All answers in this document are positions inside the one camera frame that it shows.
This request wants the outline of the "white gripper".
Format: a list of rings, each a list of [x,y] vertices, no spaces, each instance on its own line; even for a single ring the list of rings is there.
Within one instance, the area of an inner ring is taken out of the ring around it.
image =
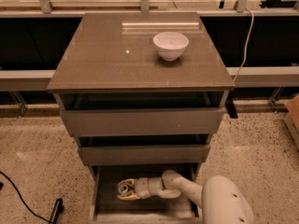
[[[124,179],[119,182],[119,187],[135,187],[135,192],[129,191],[120,194],[118,198],[122,201],[136,201],[139,199],[147,199],[151,196],[159,196],[163,191],[163,182],[160,177],[141,177],[136,181],[134,178]]]

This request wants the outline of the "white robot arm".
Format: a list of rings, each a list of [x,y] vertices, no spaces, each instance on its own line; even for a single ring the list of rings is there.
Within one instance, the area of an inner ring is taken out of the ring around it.
[[[124,179],[118,184],[118,198],[135,201],[158,196],[175,199],[184,194],[202,209],[204,224],[254,224],[254,214],[248,201],[229,178],[210,177],[203,186],[166,170],[159,177]]]

